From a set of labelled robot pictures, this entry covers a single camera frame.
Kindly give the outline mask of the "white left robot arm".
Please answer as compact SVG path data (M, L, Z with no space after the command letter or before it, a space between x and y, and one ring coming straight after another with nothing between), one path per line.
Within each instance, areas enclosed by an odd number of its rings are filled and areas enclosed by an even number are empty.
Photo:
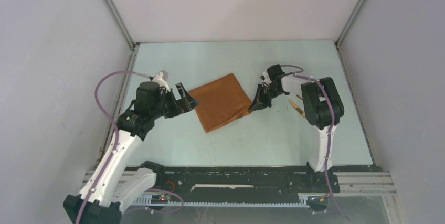
M140 195L150 189L161 190L166 184L164 174L147 167L140 167L123 185L118 182L155 121L190 112L198 102L182 83L176 84L181 96L177 100L164 70L154 76L139 75L148 80L140 83L130 106L117 120L104 113L114 132L102 160L79 193L68 195L63 202L72 223L120 223L122 215Z

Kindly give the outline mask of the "orange cloth napkin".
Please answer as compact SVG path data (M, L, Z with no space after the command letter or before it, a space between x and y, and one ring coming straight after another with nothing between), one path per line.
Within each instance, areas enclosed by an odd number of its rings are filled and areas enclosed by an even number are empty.
M206 133L249 115L251 100L232 73L193 89L197 116Z

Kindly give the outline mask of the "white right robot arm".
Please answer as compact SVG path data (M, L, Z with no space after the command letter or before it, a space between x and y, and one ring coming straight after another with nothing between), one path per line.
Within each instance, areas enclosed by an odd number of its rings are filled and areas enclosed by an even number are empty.
M309 125L314 127L315 151L309 165L314 172L305 177L306 187L319 191L326 185L326 178L321 173L332 167L331 152L335 130L344 115L344 105L331 77L316 79L301 75L303 69L296 72L284 72L290 65L270 66L260 76L256 94L248 111L258 111L272 107L272 100L282 94L302 98L303 112Z

